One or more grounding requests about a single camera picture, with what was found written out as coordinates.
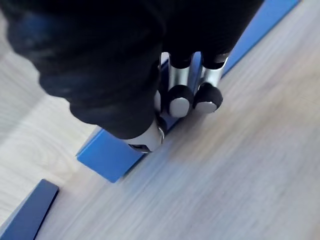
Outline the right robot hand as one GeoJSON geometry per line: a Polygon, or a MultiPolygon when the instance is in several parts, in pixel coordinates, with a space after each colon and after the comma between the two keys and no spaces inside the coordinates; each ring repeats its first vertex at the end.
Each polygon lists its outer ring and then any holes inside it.
{"type": "Polygon", "coordinates": [[[150,153],[163,142],[157,94],[161,55],[171,77],[195,52],[221,66],[261,0],[3,0],[12,49],[39,72],[51,96],[80,121],[150,153]]]}

